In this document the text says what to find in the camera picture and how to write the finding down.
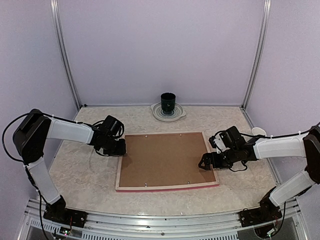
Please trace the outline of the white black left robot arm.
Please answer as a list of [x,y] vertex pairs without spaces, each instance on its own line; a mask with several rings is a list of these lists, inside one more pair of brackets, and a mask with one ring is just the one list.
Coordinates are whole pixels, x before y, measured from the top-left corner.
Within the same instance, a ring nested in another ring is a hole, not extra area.
[[51,206],[49,212],[63,223],[70,218],[70,211],[54,185],[44,161],[44,147],[48,139],[78,142],[92,146],[101,156],[113,157],[126,154],[126,141],[122,138],[124,124],[108,115],[95,124],[76,122],[48,115],[38,109],[31,110],[15,130],[13,143],[26,171],[41,197]]

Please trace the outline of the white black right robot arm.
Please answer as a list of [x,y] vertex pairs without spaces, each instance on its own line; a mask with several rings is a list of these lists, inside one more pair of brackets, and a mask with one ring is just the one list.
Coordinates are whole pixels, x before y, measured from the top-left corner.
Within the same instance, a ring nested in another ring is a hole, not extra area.
[[304,170],[270,190],[260,201],[261,207],[255,212],[260,222],[268,221],[275,214],[275,208],[320,182],[320,128],[317,125],[303,132],[279,136],[247,135],[232,126],[211,136],[209,143],[215,150],[203,154],[198,163],[198,167],[206,171],[230,170],[234,163],[245,166],[247,162],[261,159],[306,159]]

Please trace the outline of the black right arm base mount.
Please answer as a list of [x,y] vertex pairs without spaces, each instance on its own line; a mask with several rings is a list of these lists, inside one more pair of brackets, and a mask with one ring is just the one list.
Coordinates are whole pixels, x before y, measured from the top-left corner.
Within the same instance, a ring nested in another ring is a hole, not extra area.
[[283,217],[279,209],[270,211],[263,210],[261,207],[242,210],[238,215],[243,228],[279,220]]

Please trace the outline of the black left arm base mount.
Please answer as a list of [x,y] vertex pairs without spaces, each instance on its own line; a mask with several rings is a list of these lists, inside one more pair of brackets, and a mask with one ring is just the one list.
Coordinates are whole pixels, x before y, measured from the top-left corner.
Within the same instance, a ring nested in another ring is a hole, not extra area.
[[78,228],[84,228],[87,216],[88,213],[85,211],[70,208],[64,208],[63,210],[58,211],[48,209],[43,214],[43,217],[46,220]]

